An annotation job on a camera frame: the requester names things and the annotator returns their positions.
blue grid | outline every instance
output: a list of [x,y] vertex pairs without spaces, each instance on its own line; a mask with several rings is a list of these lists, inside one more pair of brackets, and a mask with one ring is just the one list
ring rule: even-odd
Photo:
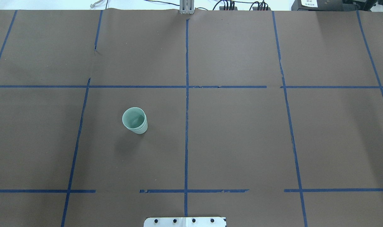
[[[8,32],[5,36],[4,43],[0,50],[0,59],[2,56],[2,53],[4,51],[4,47],[7,43],[7,39],[9,37],[9,34],[11,32],[11,29],[13,27],[17,11],[15,10],[14,16],[12,18],[11,24],[9,26]],[[102,21],[102,13],[101,10],[100,16],[99,16],[99,24],[96,32],[96,38],[95,38],[95,51],[97,48],[97,41],[99,37],[99,30],[101,26]],[[306,211],[305,211],[305,202],[304,202],[304,193],[311,193],[311,192],[366,192],[366,191],[383,191],[383,188],[325,188],[325,189],[304,189],[302,188],[301,184],[301,176],[299,172],[299,164],[298,164],[298,155],[296,151],[295,146],[295,138],[293,134],[293,124],[291,119],[291,112],[289,110],[289,103],[288,103],[288,96],[287,96],[287,89],[380,89],[380,92],[382,94],[383,98],[383,86],[380,82],[379,75],[377,73],[376,66],[374,64],[372,55],[370,53],[370,49],[368,47],[367,39],[365,37],[361,18],[359,15],[359,11],[357,11],[357,18],[358,23],[360,26],[361,34],[364,39],[365,46],[367,48],[367,52],[370,58],[370,61],[372,63],[372,67],[374,69],[374,73],[376,76],[376,79],[378,81],[379,86],[287,86],[285,83],[285,77],[284,77],[284,70],[282,68],[281,64],[281,50],[280,45],[278,41],[278,33],[276,28],[276,19],[275,19],[275,13],[272,12],[272,18],[273,18],[273,24],[274,24],[274,32],[275,32],[275,39],[276,39],[276,45],[277,45],[277,52],[278,52],[278,60],[279,60],[279,66],[280,71],[282,75],[282,88],[284,90],[284,97],[285,97],[285,104],[287,108],[287,116],[288,116],[288,123],[289,123],[289,129],[291,133],[291,142],[293,146],[293,153],[294,153],[294,159],[295,159],[295,168],[296,168],[296,174],[297,174],[297,180],[298,180],[298,189],[284,189],[284,192],[286,193],[299,193],[301,198],[301,208],[302,208],[302,215],[304,220],[304,226],[307,227],[307,219],[306,219]],[[186,129],[185,129],[185,161],[184,161],[184,189],[147,189],[147,190],[140,190],[139,193],[184,193],[184,215],[187,217],[187,195],[188,193],[245,193],[249,191],[249,189],[188,189],[188,109],[189,109],[189,89],[265,89],[267,86],[190,86],[189,85],[189,20],[186,20],[186,85],[185,86],[132,86],[132,85],[90,85],[90,79],[88,80],[87,85],[0,85],[0,88],[86,88],[85,97],[84,97],[84,103],[82,106],[82,113],[81,113],[81,119],[79,122],[79,129],[78,129],[78,135],[76,140],[76,146],[75,151],[73,155],[72,160],[72,167],[71,167],[71,173],[69,177],[69,183],[68,188],[66,190],[60,190],[60,189],[0,189],[0,193],[65,193],[66,194],[66,202],[64,205],[64,211],[63,211],[63,217],[61,220],[61,226],[63,227],[65,224],[65,218],[69,203],[69,195],[71,193],[96,193],[96,190],[73,190],[71,189],[72,186],[72,178],[73,173],[75,169],[75,163],[76,163],[76,156],[78,152],[78,145],[79,145],[79,138],[82,130],[82,122],[83,122],[83,115],[86,107],[87,97],[89,93],[90,88],[151,88],[151,89],[159,89],[159,88],[173,88],[173,89],[186,89]]]

cup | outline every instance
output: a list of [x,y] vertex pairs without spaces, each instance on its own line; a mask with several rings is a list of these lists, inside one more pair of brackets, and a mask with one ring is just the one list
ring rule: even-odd
[[148,129],[147,116],[138,107],[127,109],[123,114],[122,121],[126,128],[136,134],[143,134]]

white bracket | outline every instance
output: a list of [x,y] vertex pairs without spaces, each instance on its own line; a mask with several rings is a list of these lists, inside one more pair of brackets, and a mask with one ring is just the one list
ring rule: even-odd
[[194,14],[194,0],[180,0],[180,14]]
[[226,227],[224,217],[147,218],[144,227]]

